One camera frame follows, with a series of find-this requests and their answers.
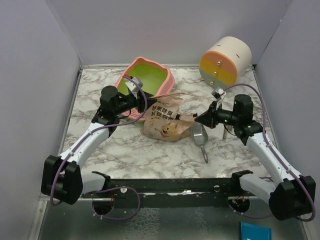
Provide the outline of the grey metal scoop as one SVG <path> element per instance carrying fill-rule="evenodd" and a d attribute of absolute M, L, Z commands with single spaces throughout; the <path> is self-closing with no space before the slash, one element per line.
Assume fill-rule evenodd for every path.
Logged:
<path fill-rule="evenodd" d="M 205 150 L 205 144 L 208 142 L 209 137 L 205 130 L 205 127 L 202 124 L 196 122 L 192 126 L 191 131 L 192 131 L 192 138 L 194 143 L 198 147 L 200 147 L 204 162 L 208 164 L 209 159 L 208 159 L 208 154 Z"/>

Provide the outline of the peach cat litter bag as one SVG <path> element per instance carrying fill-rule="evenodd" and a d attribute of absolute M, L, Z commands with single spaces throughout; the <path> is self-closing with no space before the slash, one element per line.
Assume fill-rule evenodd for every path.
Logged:
<path fill-rule="evenodd" d="M 185 92 L 177 91 L 155 97 L 154 103 L 144 114 L 141 133 L 151 139 L 176 142 L 190 136 L 196 113 L 184 114 L 180 111 Z"/>

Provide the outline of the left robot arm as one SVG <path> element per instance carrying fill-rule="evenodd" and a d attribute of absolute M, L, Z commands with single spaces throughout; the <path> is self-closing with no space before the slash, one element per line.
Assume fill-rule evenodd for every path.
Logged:
<path fill-rule="evenodd" d="M 111 190 L 110 177 L 98 171 L 82 174 L 82 167 L 96 148 L 121 126 L 119 115 L 133 108 L 143 115 L 156 102 L 156 98 L 139 87 L 128 95 L 119 93 L 115 86 L 104 87 L 100 106 L 85 133 L 59 156 L 50 155 L 45 160 L 41 193 L 50 197 L 53 206 L 73 205 L 81 195 L 91 192 L 106 197 Z"/>

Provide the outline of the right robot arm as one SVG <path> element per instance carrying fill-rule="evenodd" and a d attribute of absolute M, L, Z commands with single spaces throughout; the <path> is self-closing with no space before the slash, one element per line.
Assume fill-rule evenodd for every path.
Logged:
<path fill-rule="evenodd" d="M 223 90 L 213 92 L 214 101 L 195 121 L 211 129 L 218 124 L 232 126 L 237 138 L 255 153 L 272 179 L 267 182 L 249 170 L 236 172 L 232 174 L 230 191 L 236 196 L 244 192 L 254 194 L 268 204 L 273 216 L 280 221 L 314 215 L 314 179 L 301 175 L 274 148 L 263 126 L 253 119 L 254 104 L 249 95 L 236 95 L 233 109 L 225 110 L 222 108 L 225 94 Z"/>

